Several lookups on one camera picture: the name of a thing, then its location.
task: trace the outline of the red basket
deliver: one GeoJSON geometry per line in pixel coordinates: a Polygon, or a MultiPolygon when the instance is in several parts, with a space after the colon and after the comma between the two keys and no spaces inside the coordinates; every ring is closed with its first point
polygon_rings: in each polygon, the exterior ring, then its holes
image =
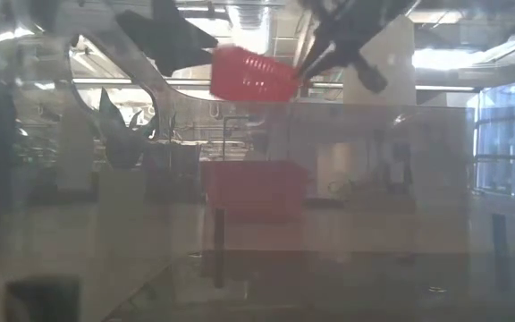
{"type": "Polygon", "coordinates": [[[211,209],[228,221],[286,222],[299,219],[307,171],[289,161],[203,162],[202,178],[211,209]]]}
{"type": "Polygon", "coordinates": [[[231,101],[287,102],[300,81],[293,67],[240,47],[214,51],[210,93],[231,101]]]}

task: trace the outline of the red plastic basket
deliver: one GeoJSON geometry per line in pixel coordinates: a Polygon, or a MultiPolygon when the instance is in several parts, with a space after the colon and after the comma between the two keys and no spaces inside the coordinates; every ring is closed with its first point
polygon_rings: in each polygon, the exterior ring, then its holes
{"type": "Polygon", "coordinates": [[[202,178],[211,209],[228,221],[286,222],[299,219],[307,171],[290,161],[203,162],[202,178]]]}
{"type": "Polygon", "coordinates": [[[210,93],[231,101],[287,102],[300,81],[293,67],[240,47],[214,51],[210,93]]]}

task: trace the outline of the red bin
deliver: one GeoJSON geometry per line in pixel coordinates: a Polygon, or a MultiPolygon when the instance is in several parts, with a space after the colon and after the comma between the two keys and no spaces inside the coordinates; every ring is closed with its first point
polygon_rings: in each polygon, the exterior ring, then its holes
{"type": "Polygon", "coordinates": [[[300,81],[293,67],[240,47],[214,50],[210,93],[231,101],[287,102],[300,81]]]}
{"type": "Polygon", "coordinates": [[[202,178],[212,210],[229,222],[300,219],[308,173],[290,161],[203,162],[202,178]]]}

